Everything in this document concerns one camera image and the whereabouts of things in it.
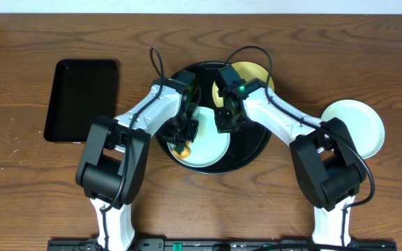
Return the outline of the green and yellow sponge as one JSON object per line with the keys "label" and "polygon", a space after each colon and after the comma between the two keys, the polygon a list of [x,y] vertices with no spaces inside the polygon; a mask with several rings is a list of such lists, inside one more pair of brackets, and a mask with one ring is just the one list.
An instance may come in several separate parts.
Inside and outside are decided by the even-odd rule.
{"label": "green and yellow sponge", "polygon": [[184,144],[175,145],[171,150],[173,156],[180,160],[187,158],[191,154],[190,144],[191,142],[187,141]]}

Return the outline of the light blue plate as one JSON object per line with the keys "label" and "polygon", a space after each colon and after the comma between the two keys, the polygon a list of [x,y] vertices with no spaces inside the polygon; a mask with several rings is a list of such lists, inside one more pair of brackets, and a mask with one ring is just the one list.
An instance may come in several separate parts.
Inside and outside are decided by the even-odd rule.
{"label": "light blue plate", "polygon": [[207,168],[217,163],[227,152],[231,136],[229,133],[218,133],[214,119],[214,111],[208,107],[198,107],[193,118],[199,122],[194,142],[187,144],[189,151],[181,154],[175,151],[176,146],[167,143],[170,154],[177,162],[194,168]]}
{"label": "light blue plate", "polygon": [[378,113],[358,100],[340,100],[332,103],[322,113],[321,119],[338,118],[350,132],[357,152],[363,159],[373,157],[384,144],[385,127]]}

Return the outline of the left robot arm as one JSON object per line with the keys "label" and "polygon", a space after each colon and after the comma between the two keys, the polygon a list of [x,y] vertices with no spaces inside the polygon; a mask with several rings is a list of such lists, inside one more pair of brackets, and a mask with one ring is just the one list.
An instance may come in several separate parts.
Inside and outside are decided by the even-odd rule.
{"label": "left robot arm", "polygon": [[97,250],[129,249],[135,238],[131,204],[144,180],[151,138],[184,150],[197,134],[192,115],[200,96],[193,77],[157,78],[130,111],[91,125],[75,181],[96,209]]}

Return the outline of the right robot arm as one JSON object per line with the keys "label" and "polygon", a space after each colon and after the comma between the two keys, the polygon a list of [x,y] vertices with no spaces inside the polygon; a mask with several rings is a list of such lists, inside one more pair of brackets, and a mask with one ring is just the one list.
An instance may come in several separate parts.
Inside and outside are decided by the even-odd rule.
{"label": "right robot arm", "polygon": [[268,83],[216,80],[223,105],[215,109],[219,132],[236,132],[262,125],[290,148],[298,185],[315,208],[314,243],[349,247],[348,214],[358,206],[361,183],[372,180],[346,124],[323,121],[279,98]]}

